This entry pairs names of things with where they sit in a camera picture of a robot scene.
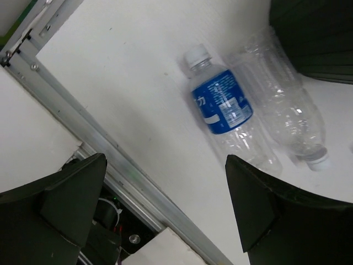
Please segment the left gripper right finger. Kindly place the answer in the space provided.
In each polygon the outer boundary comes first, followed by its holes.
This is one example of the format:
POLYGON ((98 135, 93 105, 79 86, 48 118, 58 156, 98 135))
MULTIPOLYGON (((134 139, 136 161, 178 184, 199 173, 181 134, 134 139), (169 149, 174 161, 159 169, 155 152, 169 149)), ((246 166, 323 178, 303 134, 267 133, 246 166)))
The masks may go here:
POLYGON ((352 204, 297 188, 235 155, 226 177, 251 264, 351 264, 352 204))

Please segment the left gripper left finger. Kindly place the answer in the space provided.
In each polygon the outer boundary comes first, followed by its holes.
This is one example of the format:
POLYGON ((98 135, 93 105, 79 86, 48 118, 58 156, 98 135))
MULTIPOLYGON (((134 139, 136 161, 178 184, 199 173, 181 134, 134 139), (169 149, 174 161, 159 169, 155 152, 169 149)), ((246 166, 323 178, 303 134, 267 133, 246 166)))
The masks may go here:
POLYGON ((104 154, 1 193, 1 264, 76 264, 107 167, 104 154))

